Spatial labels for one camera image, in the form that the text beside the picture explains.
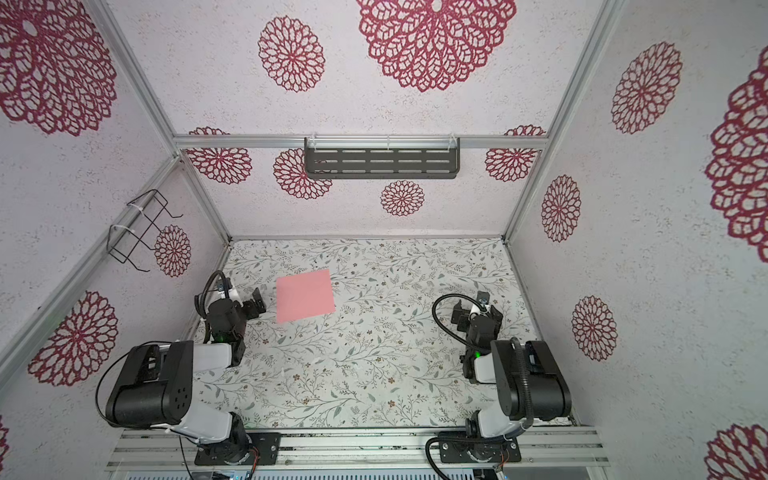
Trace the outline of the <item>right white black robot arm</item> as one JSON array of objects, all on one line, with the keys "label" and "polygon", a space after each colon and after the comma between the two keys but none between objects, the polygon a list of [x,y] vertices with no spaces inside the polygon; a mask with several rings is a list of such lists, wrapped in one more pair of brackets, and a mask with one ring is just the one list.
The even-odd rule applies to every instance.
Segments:
[{"label": "right white black robot arm", "polygon": [[464,345],[459,356],[462,375],[475,385],[491,385],[496,401],[466,420],[472,439],[512,439],[536,420],[552,421],[571,414],[569,387],[548,344],[500,337],[502,313],[480,291],[475,298],[450,294],[456,303],[450,335]]}]

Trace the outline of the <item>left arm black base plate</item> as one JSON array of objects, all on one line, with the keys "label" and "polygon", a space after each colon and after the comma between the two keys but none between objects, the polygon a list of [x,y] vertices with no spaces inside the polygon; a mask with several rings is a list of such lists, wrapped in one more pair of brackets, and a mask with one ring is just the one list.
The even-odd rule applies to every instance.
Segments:
[{"label": "left arm black base plate", "polygon": [[276,465],[282,435],[273,432],[249,432],[248,436],[249,444],[241,452],[225,453],[219,447],[200,446],[197,449],[194,465],[200,467]]}]

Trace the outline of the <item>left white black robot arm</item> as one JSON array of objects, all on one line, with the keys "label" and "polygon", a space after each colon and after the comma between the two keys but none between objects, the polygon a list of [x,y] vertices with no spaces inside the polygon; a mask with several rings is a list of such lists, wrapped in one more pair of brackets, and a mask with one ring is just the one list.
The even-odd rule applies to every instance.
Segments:
[{"label": "left white black robot arm", "polygon": [[103,415],[118,428],[167,430],[192,441],[211,465],[255,461],[258,448],[242,418],[217,410],[193,393],[198,372],[241,364],[247,322],[266,312],[258,289],[242,299],[236,289],[218,292],[203,308],[210,338],[149,343],[132,348],[106,402]]}]

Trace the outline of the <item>aluminium front rail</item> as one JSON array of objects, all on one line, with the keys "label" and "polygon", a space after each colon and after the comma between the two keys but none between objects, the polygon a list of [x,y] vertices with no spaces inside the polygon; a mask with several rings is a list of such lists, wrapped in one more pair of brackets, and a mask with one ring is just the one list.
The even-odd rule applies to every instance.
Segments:
[{"label": "aluminium front rail", "polygon": [[534,426],[516,438],[518,463],[442,463],[438,434],[453,428],[257,429],[280,433],[277,464],[272,470],[425,469],[430,461],[445,468],[604,468],[610,460],[593,427]]}]

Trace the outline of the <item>dark grey slotted wall shelf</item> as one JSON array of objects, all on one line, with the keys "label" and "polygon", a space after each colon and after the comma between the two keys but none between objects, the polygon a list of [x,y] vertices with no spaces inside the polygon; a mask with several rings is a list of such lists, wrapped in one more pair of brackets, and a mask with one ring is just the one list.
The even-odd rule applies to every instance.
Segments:
[{"label": "dark grey slotted wall shelf", "polygon": [[460,140],[392,140],[344,144],[306,138],[304,169],[312,180],[444,180],[460,171]]}]

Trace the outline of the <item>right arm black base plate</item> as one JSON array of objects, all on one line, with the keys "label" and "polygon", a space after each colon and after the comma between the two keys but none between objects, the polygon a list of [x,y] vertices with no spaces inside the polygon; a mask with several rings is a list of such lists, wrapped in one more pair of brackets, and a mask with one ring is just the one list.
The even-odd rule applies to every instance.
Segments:
[{"label": "right arm black base plate", "polygon": [[442,463],[501,464],[522,459],[516,439],[469,438],[458,432],[441,432],[438,439]]}]

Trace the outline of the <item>pink square paper sheet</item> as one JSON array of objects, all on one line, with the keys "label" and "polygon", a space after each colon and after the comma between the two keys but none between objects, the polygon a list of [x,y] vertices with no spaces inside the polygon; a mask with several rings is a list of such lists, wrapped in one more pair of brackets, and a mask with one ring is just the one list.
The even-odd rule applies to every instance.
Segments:
[{"label": "pink square paper sheet", "polygon": [[336,311],[328,269],[280,277],[276,282],[276,318],[289,323]]}]

